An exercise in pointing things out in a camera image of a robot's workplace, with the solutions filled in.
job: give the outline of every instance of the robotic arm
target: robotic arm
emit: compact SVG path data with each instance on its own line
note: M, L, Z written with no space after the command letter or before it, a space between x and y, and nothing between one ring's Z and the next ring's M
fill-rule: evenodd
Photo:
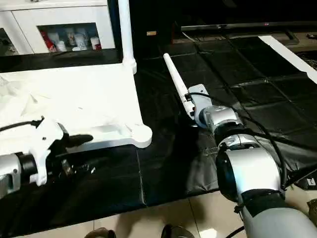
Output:
M46 184L48 157L66 153L66 148L93 139L91 135L69 136L63 125L50 119L32 122L36 130L27 143L30 144L28 151L23 151L17 144L13 153L0 155L0 199L18 191L23 183Z
M215 137L219 189L238 204L235 212L242 214L247 236L317 237L308 217L285 203L277 164L233 109L213 105L203 84L187 90L169 55L164 59L187 114Z

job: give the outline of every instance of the bottle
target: bottle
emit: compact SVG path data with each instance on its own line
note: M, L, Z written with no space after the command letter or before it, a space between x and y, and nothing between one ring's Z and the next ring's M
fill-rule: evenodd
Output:
M44 40L49 52L56 52L57 50L56 50L53 42L49 39L49 37L46 34L46 32L45 31L41 31L41 35L43 37L43 40Z

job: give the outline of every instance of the television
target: television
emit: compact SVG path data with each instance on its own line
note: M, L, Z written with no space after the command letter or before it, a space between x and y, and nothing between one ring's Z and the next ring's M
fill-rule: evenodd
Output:
M313 0L182 0L181 31L270 26L317 26Z

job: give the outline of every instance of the silver robotic arm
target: silver robotic arm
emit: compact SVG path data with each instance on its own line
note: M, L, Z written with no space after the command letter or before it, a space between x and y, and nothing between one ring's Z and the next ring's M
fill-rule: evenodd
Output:
M273 157L252 136L232 108L215 106L202 84L188 92L168 54L165 62L174 84L194 107L184 108L202 128L214 135L219 151L216 158L221 193L236 202L250 238L312 238L317 228L300 211L284 201L279 168Z

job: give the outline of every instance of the white bar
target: white bar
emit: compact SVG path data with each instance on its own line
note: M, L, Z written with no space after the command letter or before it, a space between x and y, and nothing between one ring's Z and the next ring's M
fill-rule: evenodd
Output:
M308 65L301 58L299 58L296 54L291 52L277 39L272 36L259 36L259 38L267 45L269 45L273 50L279 53L283 58L289 61L292 65L294 65L298 70L306 72L308 78L317 83L317 71L314 70L314 68Z
M191 119L194 119L193 116L190 115L190 112L193 111L193 108L195 107L195 105L192 102L188 102L185 94L188 93L188 89L186 88L186 85L183 81L183 79L181 78L181 76L179 75L172 59L170 58L168 53L165 53L163 55L165 63L167 65L168 71L170 73L170 75L172 76L174 85L176 87L176 90L178 92L178 95L180 97L180 100L182 101L184 108L186 110L186 113L189 115L189 117Z
M137 72L137 63L133 56L129 0L119 0L118 3L123 51L122 63L131 67L133 74L135 74Z

